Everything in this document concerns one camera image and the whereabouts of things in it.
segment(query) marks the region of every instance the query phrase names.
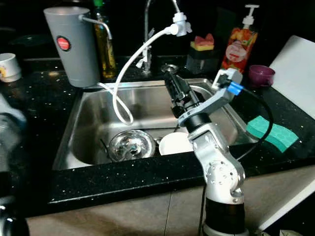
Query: robotic arm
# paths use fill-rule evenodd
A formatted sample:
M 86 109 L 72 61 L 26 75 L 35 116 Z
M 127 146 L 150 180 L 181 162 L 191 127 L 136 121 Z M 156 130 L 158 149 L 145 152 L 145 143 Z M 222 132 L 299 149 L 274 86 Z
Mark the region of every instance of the robotic arm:
M 172 110 L 180 126 L 189 132 L 188 139 L 199 160 L 206 181 L 206 221 L 203 231 L 208 236 L 247 236 L 244 224 L 245 180 L 242 165 L 231 155 L 229 146 L 209 114 L 238 95 L 242 74 L 235 69 L 219 70 L 212 89 L 216 93 L 201 102 L 195 92 L 176 75 L 176 66 L 165 65 L 165 85 L 172 98 Z

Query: white cutting board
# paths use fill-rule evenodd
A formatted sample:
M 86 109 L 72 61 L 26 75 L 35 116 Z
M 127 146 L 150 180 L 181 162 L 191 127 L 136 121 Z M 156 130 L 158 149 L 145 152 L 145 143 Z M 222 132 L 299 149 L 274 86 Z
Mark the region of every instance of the white cutting board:
M 315 119 L 315 43 L 291 36 L 270 67 L 272 87 Z

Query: wire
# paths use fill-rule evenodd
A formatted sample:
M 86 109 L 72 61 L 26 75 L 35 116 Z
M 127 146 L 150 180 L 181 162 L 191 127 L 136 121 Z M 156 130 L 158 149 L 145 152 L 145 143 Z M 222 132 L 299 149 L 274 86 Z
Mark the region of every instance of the wire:
M 179 128 L 180 128 L 180 127 L 179 127 L 179 124 L 177 124 L 177 126 L 175 127 L 173 133 L 175 133 Z
M 115 82 L 115 86 L 114 86 L 114 90 L 113 90 L 113 107 L 114 107 L 114 111 L 116 116 L 118 117 L 118 119 L 126 124 L 126 125 L 131 125 L 133 123 L 133 117 L 132 114 L 130 113 L 129 115 L 129 119 L 130 121 L 126 121 L 122 115 L 120 114 L 119 110 L 118 110 L 118 106 L 117 106 L 117 92 L 118 92 L 118 86 L 120 81 L 122 80 L 126 70 L 128 69 L 128 67 L 133 63 L 133 61 L 140 55 L 140 53 L 142 53 L 143 50 L 145 50 L 151 43 L 153 43 L 156 39 L 158 39 L 159 37 L 161 37 L 164 34 L 169 33 L 169 31 L 167 30 L 167 28 L 161 30 L 160 32 L 156 33 L 155 35 L 153 35 L 148 41 L 146 41 L 131 57 L 130 59 L 127 61 L 127 63 L 123 66 L 122 70 L 120 71 L 117 80 Z
M 256 94 L 254 94 L 253 92 L 249 91 L 246 88 L 243 88 L 243 91 L 245 91 L 246 93 L 248 93 L 249 95 L 251 95 L 254 99 L 256 99 L 258 102 L 260 102 L 263 107 L 266 109 L 268 117 L 269 117 L 269 125 L 267 128 L 267 131 L 265 132 L 265 134 L 257 141 L 257 143 L 255 143 L 250 149 L 248 149 L 243 155 L 241 155 L 239 158 L 237 158 L 236 160 L 240 160 L 242 159 L 244 156 L 246 156 L 248 153 L 250 153 L 251 151 L 253 151 L 258 145 L 260 145 L 270 134 L 270 131 L 272 129 L 272 126 L 274 124 L 274 118 L 272 116 L 272 112 L 270 107 L 268 106 L 268 104 L 262 100 L 260 97 L 258 97 Z
M 103 87 L 104 89 L 106 89 L 107 91 L 109 91 L 113 96 L 114 96 L 114 92 L 106 85 L 103 83 L 97 83 L 99 86 Z M 126 113 L 129 116 L 130 119 L 130 123 L 133 123 L 133 115 L 131 113 L 131 111 L 129 110 L 129 108 L 126 106 L 126 104 L 116 95 L 117 97 L 117 101 L 119 102 L 119 104 L 122 106 L 122 108 L 126 111 Z
M 203 186 L 203 190 L 202 190 L 201 209 L 200 209 L 200 217 L 199 217 L 199 225 L 198 225 L 198 236 L 201 236 L 201 230 L 202 230 L 203 209 L 204 209 L 204 206 L 205 206 L 206 187 L 207 187 L 207 185 L 205 184 Z

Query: speckled countertop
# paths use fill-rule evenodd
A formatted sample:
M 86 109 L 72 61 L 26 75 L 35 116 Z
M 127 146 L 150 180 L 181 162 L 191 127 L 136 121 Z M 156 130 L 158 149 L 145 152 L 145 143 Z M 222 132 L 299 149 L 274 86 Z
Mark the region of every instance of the speckled countertop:
M 177 64 L 185 62 L 176 57 L 163 58 L 162 62 L 174 60 Z M 153 157 L 52 171 L 79 89 L 69 84 L 59 60 L 28 61 L 25 64 L 23 78 L 0 84 L 0 92 L 11 106 L 24 112 L 28 119 L 23 141 L 9 160 L 12 194 L 17 197 L 25 216 L 95 206 L 203 184 L 202 170 L 193 152 L 176 154 L 171 158 Z M 156 74 L 150 79 L 161 79 Z M 126 78 L 130 81 L 148 80 L 137 70 L 130 70 Z M 272 88 L 255 92 L 261 94 L 271 107 L 275 123 L 292 130 L 299 140 L 284 153 L 264 142 L 242 159 L 246 175 L 251 177 L 315 164 L 315 120 Z M 246 94 L 235 97 L 231 105 L 245 122 L 258 115 L 267 117 L 263 108 Z M 230 149 L 237 156 L 247 148 L 248 145 L 241 145 Z

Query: faucet spout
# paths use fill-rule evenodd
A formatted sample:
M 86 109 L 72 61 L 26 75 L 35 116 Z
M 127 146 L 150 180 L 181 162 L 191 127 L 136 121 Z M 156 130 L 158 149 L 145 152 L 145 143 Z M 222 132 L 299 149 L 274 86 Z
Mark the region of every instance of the faucet spout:
M 177 13 L 181 12 L 178 5 L 177 5 L 177 2 L 176 0 L 171 0 L 173 5 L 174 5 L 174 8 L 176 10 Z M 145 6 L 145 9 L 144 9 L 144 41 L 148 41 L 149 39 L 149 7 L 151 5 L 151 0 L 147 0 L 146 1 L 146 6 Z

